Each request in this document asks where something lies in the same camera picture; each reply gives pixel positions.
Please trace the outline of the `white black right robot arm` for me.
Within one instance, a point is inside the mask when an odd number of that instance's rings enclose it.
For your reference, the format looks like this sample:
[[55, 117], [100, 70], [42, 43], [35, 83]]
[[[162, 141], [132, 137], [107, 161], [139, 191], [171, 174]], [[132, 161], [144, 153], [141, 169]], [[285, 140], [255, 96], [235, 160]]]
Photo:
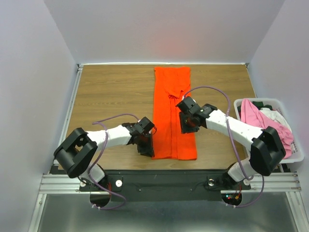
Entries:
[[182, 133], [197, 132], [204, 127], [229, 136], [231, 141], [237, 141], [250, 152], [248, 158], [239, 159], [222, 175], [221, 183], [228, 189], [256, 174], [269, 176], [286, 155], [279, 134], [273, 127], [263, 129], [248, 125], [210, 104], [199, 106], [181, 102], [177, 107]]

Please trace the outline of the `orange t shirt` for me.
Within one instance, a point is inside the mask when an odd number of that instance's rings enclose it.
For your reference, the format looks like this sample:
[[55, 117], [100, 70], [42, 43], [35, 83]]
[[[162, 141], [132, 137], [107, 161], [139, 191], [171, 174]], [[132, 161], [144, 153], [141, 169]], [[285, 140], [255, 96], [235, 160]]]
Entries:
[[154, 159], [196, 160], [195, 135], [181, 132], [176, 105], [191, 89], [189, 67], [155, 67], [153, 123]]

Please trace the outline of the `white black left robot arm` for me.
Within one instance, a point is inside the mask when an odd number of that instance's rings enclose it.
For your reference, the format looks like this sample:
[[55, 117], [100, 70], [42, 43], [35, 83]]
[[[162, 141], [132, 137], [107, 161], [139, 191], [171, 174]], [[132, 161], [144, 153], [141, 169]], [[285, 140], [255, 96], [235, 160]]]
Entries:
[[137, 145], [141, 155], [152, 157], [151, 130], [154, 128], [155, 125], [145, 118], [107, 130], [76, 128], [55, 150], [54, 158], [69, 178], [85, 178], [96, 190], [103, 190], [108, 179], [103, 168], [92, 162], [95, 153], [119, 145]]

